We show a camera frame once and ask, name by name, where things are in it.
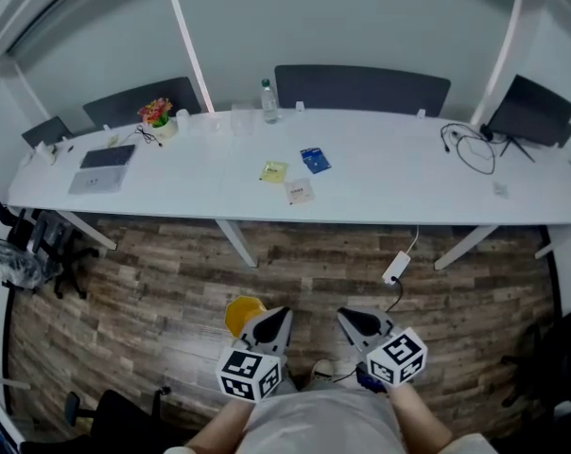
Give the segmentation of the person's white shirt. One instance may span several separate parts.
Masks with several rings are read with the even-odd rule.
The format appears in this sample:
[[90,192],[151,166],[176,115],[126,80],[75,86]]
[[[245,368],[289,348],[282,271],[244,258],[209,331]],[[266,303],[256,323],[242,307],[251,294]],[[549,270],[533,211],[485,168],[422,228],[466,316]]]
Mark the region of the person's white shirt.
[[[321,381],[315,386],[254,404],[234,454],[409,454],[389,391],[371,393]],[[196,454],[185,445],[165,454]],[[497,453],[482,434],[473,433],[454,436],[439,454]]]

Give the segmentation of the yellow funnel cup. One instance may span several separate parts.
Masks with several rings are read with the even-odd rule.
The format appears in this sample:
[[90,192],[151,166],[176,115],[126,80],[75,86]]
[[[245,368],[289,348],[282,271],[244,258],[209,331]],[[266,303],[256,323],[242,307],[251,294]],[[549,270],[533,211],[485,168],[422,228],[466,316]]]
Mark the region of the yellow funnel cup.
[[226,328],[237,339],[246,324],[266,311],[264,304],[255,297],[239,296],[225,308],[224,323]]

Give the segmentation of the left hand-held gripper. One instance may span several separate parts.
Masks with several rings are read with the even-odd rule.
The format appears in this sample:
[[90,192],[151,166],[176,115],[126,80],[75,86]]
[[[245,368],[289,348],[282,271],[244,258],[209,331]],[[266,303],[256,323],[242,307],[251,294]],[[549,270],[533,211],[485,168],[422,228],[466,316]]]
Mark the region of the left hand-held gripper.
[[226,347],[219,357],[216,379],[220,391],[243,401],[262,401],[273,393],[283,381],[292,323],[289,307],[276,307],[251,319],[240,339],[253,348]]

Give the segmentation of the white power adapter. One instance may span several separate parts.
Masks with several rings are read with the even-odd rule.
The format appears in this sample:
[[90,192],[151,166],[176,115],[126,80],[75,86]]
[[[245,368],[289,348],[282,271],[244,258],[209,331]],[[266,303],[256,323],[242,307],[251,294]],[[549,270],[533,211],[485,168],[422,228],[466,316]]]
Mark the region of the white power adapter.
[[394,285],[402,276],[410,262],[407,253],[400,251],[391,261],[385,272],[382,274],[383,282],[387,285]]

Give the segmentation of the person's left forearm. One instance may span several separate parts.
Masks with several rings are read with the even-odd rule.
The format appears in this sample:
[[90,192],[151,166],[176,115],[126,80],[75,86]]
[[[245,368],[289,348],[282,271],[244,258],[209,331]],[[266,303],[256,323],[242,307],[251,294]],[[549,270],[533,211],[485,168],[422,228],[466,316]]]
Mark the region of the person's left forearm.
[[185,446],[196,454],[234,454],[255,405],[232,400]]

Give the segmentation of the person's right forearm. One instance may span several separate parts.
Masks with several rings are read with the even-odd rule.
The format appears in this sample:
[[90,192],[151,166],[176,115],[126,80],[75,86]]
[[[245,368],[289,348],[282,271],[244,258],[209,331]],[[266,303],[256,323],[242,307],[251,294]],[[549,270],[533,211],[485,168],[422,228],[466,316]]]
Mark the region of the person's right forearm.
[[439,454],[454,440],[452,431],[428,408],[410,384],[389,389],[409,454]]

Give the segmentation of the clear plastic container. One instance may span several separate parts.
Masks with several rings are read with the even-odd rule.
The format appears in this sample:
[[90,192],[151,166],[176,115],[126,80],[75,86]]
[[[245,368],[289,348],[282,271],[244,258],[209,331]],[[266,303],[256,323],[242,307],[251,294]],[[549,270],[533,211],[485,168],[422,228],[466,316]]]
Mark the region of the clear plastic container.
[[231,108],[231,128],[235,136],[252,135],[255,109],[249,102],[235,102]]

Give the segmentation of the black waist-worn device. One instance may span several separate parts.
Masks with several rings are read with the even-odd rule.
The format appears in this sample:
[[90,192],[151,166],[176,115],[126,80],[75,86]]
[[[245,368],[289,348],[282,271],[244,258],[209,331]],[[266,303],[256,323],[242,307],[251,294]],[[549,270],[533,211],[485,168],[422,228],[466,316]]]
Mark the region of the black waist-worn device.
[[386,389],[381,381],[371,376],[364,363],[359,363],[355,368],[357,383],[364,389],[373,393],[385,393]]

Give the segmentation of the plastic-wrapped office chair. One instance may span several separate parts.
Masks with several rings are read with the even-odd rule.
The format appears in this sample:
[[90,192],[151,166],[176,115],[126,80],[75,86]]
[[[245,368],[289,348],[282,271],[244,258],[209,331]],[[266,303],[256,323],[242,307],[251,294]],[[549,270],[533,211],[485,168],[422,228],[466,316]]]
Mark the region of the plastic-wrapped office chair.
[[0,240],[0,277],[16,288],[34,289],[43,282],[42,266],[34,254]]

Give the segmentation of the white paper roll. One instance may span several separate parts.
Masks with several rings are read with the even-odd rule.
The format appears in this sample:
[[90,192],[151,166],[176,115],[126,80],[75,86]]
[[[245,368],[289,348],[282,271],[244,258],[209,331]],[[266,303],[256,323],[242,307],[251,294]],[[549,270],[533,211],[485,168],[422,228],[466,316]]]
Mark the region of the white paper roll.
[[54,144],[47,145],[44,141],[41,141],[36,146],[35,151],[49,166],[55,164],[57,160],[57,148]]

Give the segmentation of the pale pink sachet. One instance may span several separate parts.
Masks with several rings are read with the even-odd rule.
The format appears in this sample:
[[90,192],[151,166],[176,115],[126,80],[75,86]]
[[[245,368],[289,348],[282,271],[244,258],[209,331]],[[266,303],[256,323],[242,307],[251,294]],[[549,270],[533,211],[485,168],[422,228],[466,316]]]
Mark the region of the pale pink sachet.
[[315,194],[308,178],[285,182],[285,192],[290,205],[313,201]]

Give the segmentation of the yellow sachet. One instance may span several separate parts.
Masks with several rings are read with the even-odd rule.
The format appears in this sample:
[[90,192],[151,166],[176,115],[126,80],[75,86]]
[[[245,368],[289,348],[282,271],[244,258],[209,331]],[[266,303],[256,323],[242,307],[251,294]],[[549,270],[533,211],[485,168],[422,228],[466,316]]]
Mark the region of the yellow sachet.
[[283,162],[266,161],[263,165],[259,180],[267,183],[283,183],[289,165]]

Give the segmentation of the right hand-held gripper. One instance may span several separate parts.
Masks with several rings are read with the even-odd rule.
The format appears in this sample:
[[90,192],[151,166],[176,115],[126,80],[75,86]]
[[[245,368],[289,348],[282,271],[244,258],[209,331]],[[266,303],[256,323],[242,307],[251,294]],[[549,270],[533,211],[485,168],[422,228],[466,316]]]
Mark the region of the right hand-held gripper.
[[[375,336],[390,332],[393,323],[380,309],[344,306],[337,310],[337,321],[348,342],[357,349],[370,345]],[[408,383],[425,367],[427,347],[408,327],[379,343],[365,357],[368,375],[389,387]]]

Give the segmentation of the blue coffee packet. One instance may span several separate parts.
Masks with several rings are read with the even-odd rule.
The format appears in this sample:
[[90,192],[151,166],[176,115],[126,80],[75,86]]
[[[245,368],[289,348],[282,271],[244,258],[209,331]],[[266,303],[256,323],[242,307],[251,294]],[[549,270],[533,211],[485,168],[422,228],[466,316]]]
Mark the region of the blue coffee packet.
[[312,174],[318,174],[331,167],[320,148],[306,148],[300,151],[303,163]]

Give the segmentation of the clear water bottle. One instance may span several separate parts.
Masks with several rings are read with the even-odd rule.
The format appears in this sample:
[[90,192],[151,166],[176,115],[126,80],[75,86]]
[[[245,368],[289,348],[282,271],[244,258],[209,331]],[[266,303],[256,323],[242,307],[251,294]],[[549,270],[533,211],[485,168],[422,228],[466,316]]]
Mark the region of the clear water bottle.
[[264,120],[268,124],[274,124],[279,121],[279,107],[277,95],[269,79],[261,81],[261,105],[264,114]]

